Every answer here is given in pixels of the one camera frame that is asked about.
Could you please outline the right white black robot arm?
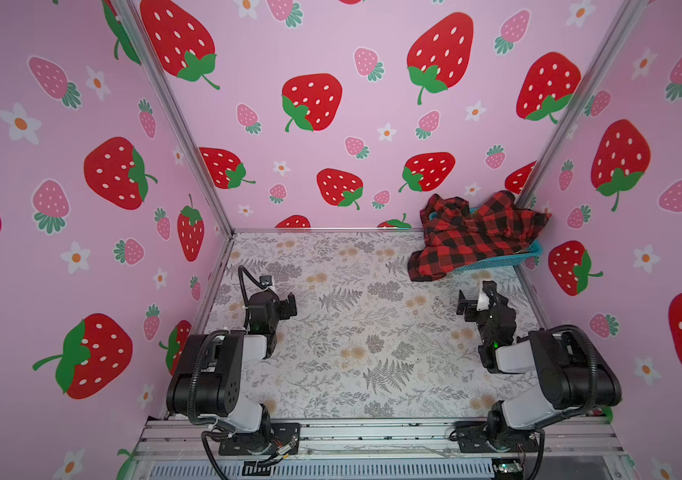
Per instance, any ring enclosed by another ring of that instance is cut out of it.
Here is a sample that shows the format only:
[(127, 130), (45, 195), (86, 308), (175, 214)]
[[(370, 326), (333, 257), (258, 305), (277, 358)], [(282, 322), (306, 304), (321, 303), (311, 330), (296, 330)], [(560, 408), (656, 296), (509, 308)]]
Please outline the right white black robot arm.
[(476, 299), (460, 293), (457, 314), (477, 326), (488, 372), (534, 373), (538, 381), (494, 403), (485, 421), (456, 423), (449, 439), (463, 453), (533, 450), (546, 427), (621, 402), (618, 377), (582, 329), (561, 325), (518, 336), (517, 313), (494, 281), (484, 281)]

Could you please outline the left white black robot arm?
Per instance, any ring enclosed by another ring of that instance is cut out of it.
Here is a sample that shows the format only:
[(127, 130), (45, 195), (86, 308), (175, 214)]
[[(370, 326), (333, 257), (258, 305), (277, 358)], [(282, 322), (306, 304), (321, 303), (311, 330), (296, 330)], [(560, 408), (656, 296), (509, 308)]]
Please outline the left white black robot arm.
[(273, 423), (265, 405), (241, 392), (241, 383), (243, 364), (270, 358), (279, 322), (296, 315), (292, 293), (281, 299), (267, 288), (249, 298), (243, 330), (190, 336), (167, 390), (168, 413), (203, 426), (221, 456), (295, 454), (300, 425)]

